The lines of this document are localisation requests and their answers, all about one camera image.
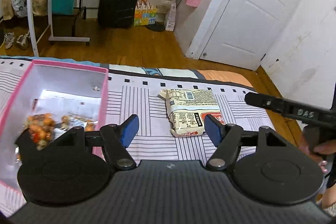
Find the colorful box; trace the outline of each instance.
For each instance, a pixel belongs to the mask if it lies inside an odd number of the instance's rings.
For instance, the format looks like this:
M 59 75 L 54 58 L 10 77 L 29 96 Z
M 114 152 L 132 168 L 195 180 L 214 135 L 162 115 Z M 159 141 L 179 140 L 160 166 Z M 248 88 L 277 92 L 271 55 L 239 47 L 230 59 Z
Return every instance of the colorful box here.
M 134 26 L 145 26 L 155 24 L 155 17 L 158 9 L 146 0 L 137 2 L 134 13 Z

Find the human hand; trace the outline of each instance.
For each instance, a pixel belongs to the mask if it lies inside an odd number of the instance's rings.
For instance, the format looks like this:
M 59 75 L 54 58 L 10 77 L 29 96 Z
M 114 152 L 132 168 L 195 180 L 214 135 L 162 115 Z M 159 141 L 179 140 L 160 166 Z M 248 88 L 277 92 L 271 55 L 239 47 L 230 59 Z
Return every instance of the human hand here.
M 321 168 L 323 173 L 327 173 L 328 170 L 325 168 L 325 165 L 327 164 L 326 160 L 323 160 L 323 158 L 315 153 L 319 153 L 320 155 L 331 155 L 336 152 L 336 140 L 327 141 L 325 143 L 321 143 L 314 147 L 314 152 L 312 153 L 309 150 L 308 143 L 304 137 L 304 135 L 301 135 L 300 145 L 299 149 L 305 153 L 307 156 L 309 156 L 312 160 L 314 160 Z

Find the white bag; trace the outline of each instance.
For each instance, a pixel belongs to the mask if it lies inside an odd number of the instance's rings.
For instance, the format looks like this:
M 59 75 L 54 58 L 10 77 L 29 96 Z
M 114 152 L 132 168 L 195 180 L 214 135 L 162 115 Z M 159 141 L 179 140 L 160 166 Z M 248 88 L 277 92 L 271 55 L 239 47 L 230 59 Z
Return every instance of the white bag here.
M 166 31 L 172 32 L 175 27 L 175 17 L 176 17 L 176 3 L 172 3 L 170 10 L 167 13 L 165 20 L 163 22 Z
M 27 16 L 27 0 L 12 0 L 12 6 L 17 17 Z
M 221 109 L 211 90 L 161 90 L 159 96 L 166 99 L 167 115 L 173 124 L 170 133 L 174 137 L 200 136 L 204 132 L 207 114 L 225 124 Z

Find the shoe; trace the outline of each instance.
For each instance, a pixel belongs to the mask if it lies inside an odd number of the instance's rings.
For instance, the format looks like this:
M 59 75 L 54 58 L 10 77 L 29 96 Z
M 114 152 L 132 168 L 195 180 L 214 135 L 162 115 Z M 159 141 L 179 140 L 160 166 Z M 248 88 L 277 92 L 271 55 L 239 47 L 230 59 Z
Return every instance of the shoe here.
M 26 33 L 25 35 L 20 35 L 18 37 L 18 39 L 15 42 L 15 46 L 17 46 L 18 48 L 22 49 L 22 50 L 26 50 L 29 48 L 30 45 L 30 36 L 29 36 L 29 32 Z
M 14 40 L 15 40 L 15 35 L 14 35 L 13 32 L 5 33 L 4 40 L 3 40 L 3 42 L 5 44 L 5 48 L 12 47 Z

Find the paper bag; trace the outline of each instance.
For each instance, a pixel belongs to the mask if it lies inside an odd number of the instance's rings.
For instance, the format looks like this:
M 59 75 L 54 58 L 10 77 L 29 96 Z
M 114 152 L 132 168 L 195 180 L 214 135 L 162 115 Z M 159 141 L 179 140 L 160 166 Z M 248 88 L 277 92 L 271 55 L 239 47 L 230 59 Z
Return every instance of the paper bag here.
M 33 14 L 46 16 L 48 14 L 48 0 L 33 0 Z
M 2 0 L 3 19 L 9 20 L 14 16 L 12 0 Z

